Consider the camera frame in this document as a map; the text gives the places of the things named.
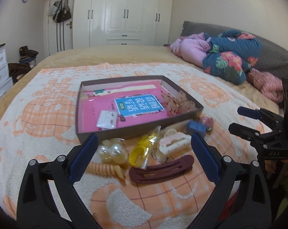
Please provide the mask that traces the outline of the blue floral quilt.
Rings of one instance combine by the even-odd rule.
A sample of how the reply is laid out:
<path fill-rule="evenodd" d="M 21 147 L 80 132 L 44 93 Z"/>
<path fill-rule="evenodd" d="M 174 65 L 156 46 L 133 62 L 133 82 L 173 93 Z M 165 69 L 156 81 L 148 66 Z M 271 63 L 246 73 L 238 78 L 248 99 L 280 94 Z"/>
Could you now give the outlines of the blue floral quilt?
<path fill-rule="evenodd" d="M 204 33 L 210 49 L 203 59 L 205 73 L 240 85 L 246 80 L 246 73 L 257 63 L 262 44 L 256 36 L 238 30 L 229 30 L 212 37 Z"/>

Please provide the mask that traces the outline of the brown shallow cardboard tray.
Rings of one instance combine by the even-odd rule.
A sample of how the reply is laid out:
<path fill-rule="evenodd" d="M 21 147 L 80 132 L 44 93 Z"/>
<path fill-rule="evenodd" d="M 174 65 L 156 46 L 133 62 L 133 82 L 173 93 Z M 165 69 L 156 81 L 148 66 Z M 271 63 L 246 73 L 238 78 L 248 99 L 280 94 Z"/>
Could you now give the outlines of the brown shallow cardboard tray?
<path fill-rule="evenodd" d="M 76 105 L 76 135 L 99 141 L 133 138 L 198 118 L 203 105 L 166 76 L 115 77 L 80 84 Z"/>

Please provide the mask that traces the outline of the grey headboard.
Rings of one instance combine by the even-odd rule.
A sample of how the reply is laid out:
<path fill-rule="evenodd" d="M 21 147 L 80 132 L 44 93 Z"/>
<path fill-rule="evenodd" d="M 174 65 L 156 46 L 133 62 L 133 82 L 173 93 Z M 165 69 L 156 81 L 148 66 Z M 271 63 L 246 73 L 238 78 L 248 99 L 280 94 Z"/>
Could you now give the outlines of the grey headboard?
<path fill-rule="evenodd" d="M 189 36 L 201 32 L 216 37 L 231 28 L 221 25 L 184 21 L 181 36 Z M 262 51 L 255 69 L 260 72 L 270 72 L 279 79 L 288 78 L 288 51 L 261 36 L 256 36 L 261 42 Z"/>

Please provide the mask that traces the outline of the pink quilt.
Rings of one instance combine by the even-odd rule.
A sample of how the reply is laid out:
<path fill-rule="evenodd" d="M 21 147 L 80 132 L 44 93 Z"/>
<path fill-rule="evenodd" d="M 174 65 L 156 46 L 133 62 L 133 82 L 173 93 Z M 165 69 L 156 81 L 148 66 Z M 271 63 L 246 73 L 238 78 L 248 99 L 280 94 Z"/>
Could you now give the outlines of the pink quilt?
<path fill-rule="evenodd" d="M 204 32 L 189 36 L 180 36 L 173 42 L 169 49 L 174 55 L 182 58 L 190 64 L 203 68 L 203 59 L 211 50 L 209 40 L 206 40 Z"/>

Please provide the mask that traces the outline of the pink fluffy pompom charm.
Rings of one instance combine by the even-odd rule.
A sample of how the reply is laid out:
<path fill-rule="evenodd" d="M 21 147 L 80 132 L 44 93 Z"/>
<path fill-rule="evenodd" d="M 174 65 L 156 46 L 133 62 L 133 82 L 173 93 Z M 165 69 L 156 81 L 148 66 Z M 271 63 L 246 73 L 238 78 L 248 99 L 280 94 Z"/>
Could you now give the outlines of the pink fluffy pompom charm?
<path fill-rule="evenodd" d="M 202 116 L 202 117 L 199 119 L 199 122 L 206 127 L 206 130 L 207 130 L 207 131 L 211 131 L 212 128 L 213 128 L 213 125 L 214 125 L 214 120 L 213 120 L 213 118 L 208 117 L 208 116 Z"/>

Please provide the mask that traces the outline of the blue small jewelry box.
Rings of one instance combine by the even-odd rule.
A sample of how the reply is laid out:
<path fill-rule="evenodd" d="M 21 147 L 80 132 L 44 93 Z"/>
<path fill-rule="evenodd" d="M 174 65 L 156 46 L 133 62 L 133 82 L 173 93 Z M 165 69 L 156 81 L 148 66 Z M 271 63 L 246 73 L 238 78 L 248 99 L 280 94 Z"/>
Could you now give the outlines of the blue small jewelry box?
<path fill-rule="evenodd" d="M 201 136 L 206 134 L 207 127 L 202 123 L 196 122 L 194 120 L 190 120 L 186 126 L 186 133 L 192 135 L 194 133 L 198 133 Z"/>

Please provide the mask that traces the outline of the small earring card bag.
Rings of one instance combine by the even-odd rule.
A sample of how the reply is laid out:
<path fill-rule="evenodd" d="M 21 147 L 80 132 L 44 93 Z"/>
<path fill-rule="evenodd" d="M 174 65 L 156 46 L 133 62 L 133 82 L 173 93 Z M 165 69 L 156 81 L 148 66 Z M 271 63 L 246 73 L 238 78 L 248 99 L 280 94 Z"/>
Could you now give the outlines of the small earring card bag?
<path fill-rule="evenodd" d="M 118 113 L 116 111 L 102 110 L 96 126 L 103 129 L 116 129 Z"/>

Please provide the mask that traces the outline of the pink knitted blanket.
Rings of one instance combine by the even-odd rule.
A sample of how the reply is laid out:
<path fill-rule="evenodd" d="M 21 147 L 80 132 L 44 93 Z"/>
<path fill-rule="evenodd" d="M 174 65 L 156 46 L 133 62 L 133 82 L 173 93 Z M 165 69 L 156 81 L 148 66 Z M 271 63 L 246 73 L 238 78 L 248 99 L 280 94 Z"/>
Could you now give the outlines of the pink knitted blanket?
<path fill-rule="evenodd" d="M 288 98 L 288 78 L 286 77 L 280 79 L 270 72 L 260 72 L 252 68 L 247 73 L 247 81 L 275 103 L 282 103 L 284 98 Z"/>

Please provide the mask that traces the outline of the orange spiral hair clip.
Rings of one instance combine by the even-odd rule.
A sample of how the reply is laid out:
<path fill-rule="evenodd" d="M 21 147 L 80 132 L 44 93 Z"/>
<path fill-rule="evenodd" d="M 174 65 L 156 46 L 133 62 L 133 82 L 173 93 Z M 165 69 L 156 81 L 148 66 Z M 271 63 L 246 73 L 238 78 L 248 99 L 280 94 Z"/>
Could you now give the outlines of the orange spiral hair clip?
<path fill-rule="evenodd" d="M 115 177 L 122 181 L 125 180 L 124 171 L 116 164 L 90 162 L 86 168 L 86 172 L 93 175 Z"/>

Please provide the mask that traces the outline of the tan bed cover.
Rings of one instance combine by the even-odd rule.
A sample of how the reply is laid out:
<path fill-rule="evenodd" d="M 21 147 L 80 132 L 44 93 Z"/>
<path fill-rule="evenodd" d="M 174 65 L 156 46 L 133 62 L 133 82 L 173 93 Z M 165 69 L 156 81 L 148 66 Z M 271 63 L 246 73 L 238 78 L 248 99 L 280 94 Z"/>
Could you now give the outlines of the tan bed cover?
<path fill-rule="evenodd" d="M 0 121 L 15 96 L 42 69 L 94 66 L 109 64 L 173 63 L 186 64 L 199 71 L 201 68 L 190 64 L 170 52 L 166 47 L 153 46 L 103 46 L 62 51 L 41 61 L 36 67 L 18 81 L 0 100 Z"/>

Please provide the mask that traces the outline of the pearl ball hair accessory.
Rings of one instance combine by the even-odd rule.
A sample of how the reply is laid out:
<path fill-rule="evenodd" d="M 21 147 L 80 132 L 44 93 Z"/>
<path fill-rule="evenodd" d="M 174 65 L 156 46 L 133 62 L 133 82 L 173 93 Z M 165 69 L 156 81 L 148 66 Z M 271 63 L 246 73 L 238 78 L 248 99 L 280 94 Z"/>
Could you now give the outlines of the pearl ball hair accessory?
<path fill-rule="evenodd" d="M 124 139 L 106 139 L 97 148 L 103 163 L 114 163 L 117 165 L 124 165 L 127 163 L 129 153 L 124 146 Z"/>

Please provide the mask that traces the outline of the hanging handbags bundle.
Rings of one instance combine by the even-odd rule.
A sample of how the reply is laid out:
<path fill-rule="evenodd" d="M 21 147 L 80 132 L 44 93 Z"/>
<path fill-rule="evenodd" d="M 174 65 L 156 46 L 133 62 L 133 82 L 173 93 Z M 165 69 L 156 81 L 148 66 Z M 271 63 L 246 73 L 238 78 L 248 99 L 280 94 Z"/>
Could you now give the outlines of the hanging handbags bundle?
<path fill-rule="evenodd" d="M 55 23 L 65 22 L 71 19 L 69 0 L 57 0 L 49 8 L 48 16 L 52 17 Z"/>

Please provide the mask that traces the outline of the dark clothes pile on stool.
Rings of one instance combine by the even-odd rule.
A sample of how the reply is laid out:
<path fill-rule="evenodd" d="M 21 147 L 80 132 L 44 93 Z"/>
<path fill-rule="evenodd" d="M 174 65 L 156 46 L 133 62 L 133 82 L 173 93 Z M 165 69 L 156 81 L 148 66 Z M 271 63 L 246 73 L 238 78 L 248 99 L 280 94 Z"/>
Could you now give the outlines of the dark clothes pile on stool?
<path fill-rule="evenodd" d="M 23 46 L 19 49 L 19 63 L 20 64 L 30 64 L 32 61 L 34 62 L 34 66 L 37 65 L 36 58 L 39 53 L 35 50 L 31 50 L 28 46 Z"/>

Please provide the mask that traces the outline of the pink book blue label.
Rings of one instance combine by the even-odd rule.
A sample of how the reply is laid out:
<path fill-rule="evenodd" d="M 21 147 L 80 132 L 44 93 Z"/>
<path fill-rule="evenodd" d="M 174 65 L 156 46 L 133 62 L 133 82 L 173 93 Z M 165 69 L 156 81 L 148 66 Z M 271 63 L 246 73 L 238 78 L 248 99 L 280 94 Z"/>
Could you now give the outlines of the pink book blue label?
<path fill-rule="evenodd" d="M 114 87 L 83 87 L 78 103 L 78 132 L 107 130 L 96 126 L 102 110 L 118 113 L 116 129 L 150 123 L 171 115 L 161 92 L 167 92 L 158 80 L 114 83 Z"/>

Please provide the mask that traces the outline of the cream claw hair clip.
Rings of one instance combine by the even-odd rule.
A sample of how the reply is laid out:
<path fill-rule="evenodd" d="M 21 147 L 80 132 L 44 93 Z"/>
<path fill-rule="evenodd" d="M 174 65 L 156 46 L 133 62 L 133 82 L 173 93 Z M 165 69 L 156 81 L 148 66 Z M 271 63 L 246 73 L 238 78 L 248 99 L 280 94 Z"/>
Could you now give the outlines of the cream claw hair clip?
<path fill-rule="evenodd" d="M 159 145 L 155 152 L 158 159 L 170 156 L 187 149 L 191 145 L 191 136 L 177 131 L 176 129 L 169 129 L 164 136 L 159 140 Z"/>

